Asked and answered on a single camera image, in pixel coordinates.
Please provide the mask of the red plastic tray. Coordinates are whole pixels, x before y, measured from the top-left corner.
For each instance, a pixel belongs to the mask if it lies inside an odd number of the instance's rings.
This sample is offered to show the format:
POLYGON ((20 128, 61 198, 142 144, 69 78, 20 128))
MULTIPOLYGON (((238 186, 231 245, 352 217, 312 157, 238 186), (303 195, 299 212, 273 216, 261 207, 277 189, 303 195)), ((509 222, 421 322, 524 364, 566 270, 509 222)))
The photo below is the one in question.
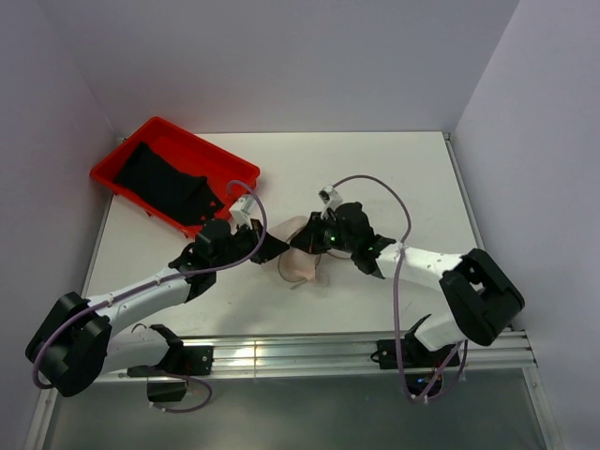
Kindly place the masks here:
POLYGON ((133 192, 113 182, 139 143, 147 143, 180 172, 206 176, 209 187, 224 203, 224 208, 215 218, 229 218, 229 208, 246 193, 239 186, 227 187, 232 180, 239 180, 255 188, 261 174, 260 168, 253 163, 160 117, 149 119, 90 171, 90 177, 113 194, 137 204, 146 214, 163 220, 187 237, 194 236, 209 220, 199 226, 183 226, 159 213, 133 192))

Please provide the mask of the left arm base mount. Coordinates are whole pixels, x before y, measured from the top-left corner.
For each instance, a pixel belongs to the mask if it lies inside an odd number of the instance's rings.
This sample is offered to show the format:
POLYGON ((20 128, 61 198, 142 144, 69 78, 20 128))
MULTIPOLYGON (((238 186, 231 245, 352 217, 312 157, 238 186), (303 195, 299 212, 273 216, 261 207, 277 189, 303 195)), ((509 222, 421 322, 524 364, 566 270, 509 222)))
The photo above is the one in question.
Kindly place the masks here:
POLYGON ((170 328, 163 324, 152 324, 145 327, 151 338, 158 338, 159 343, 166 345, 166 350, 154 365, 138 364, 129 367, 129 377, 148 377, 173 374, 186 376, 209 375, 214 361, 214 347, 208 344, 187 345, 170 328))

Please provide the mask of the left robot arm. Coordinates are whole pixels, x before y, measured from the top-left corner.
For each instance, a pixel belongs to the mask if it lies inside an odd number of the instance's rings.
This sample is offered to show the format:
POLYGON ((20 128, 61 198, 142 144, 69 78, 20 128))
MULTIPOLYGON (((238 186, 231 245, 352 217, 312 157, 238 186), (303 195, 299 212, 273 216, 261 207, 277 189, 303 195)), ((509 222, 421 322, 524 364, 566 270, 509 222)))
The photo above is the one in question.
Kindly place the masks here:
POLYGON ((88 298, 75 292, 62 295, 26 347, 33 382, 68 398, 98 376, 122 368, 143 375, 181 376, 188 355, 179 336, 161 324, 139 332, 128 327, 201 296, 216 284, 221 271, 245 262, 268 263, 291 250, 315 256, 324 241, 307 225, 279 239, 257 219, 236 228, 222 219, 211 220, 155 275, 88 298))

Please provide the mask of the aluminium mounting rail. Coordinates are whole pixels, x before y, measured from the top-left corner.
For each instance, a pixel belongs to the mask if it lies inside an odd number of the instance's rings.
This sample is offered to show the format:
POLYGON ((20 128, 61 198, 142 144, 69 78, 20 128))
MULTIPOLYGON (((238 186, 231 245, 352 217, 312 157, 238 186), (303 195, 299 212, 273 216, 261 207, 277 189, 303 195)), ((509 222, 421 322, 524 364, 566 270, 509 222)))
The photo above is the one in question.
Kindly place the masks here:
MULTIPOLYGON (((209 351, 202 375, 210 381, 384 374, 370 359, 391 332, 271 337, 183 337, 186 349, 209 351)), ((504 331, 488 347, 468 345, 466 370, 537 366, 523 331, 504 331)))

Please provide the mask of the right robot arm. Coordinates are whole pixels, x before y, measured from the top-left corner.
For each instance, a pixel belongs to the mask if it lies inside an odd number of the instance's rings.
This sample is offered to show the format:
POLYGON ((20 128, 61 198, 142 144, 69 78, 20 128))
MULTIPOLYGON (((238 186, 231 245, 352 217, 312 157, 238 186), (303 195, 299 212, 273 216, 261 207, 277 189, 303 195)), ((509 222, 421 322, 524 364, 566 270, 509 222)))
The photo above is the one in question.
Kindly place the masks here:
POLYGON ((405 338, 407 357, 418 366, 464 340, 491 345, 525 307, 520 291, 483 249, 450 254, 408 247, 375 233, 359 202, 313 213, 307 232, 308 253, 344 252, 368 276, 396 283, 403 278, 442 293, 448 310, 426 314, 405 338))

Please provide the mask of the black garment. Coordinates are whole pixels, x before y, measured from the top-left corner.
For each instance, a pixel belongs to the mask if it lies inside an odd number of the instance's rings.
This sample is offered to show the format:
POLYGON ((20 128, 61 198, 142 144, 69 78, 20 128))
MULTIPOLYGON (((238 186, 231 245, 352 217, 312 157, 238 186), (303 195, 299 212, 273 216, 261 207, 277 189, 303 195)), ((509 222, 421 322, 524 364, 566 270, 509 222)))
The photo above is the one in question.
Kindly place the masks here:
POLYGON ((206 176, 178 171, 145 142, 135 147, 113 182, 183 226, 203 225, 224 208, 206 176))

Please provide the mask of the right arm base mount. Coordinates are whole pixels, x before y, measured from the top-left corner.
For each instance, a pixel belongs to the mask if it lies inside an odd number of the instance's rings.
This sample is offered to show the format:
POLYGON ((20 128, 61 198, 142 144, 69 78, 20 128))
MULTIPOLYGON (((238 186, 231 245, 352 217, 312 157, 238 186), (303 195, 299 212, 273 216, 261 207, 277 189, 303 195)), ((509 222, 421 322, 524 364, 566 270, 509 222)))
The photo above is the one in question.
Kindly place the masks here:
MULTIPOLYGON (((421 325, 429 315, 423 317, 400 340, 402 350, 402 363, 405 369, 414 368, 438 368, 456 344, 449 344, 438 351, 430 351, 421 344, 416 336, 417 326, 421 325)), ((369 356, 373 363, 379 365, 379 369, 395 369, 398 367, 396 340, 379 339, 376 341, 376 351, 369 356)))

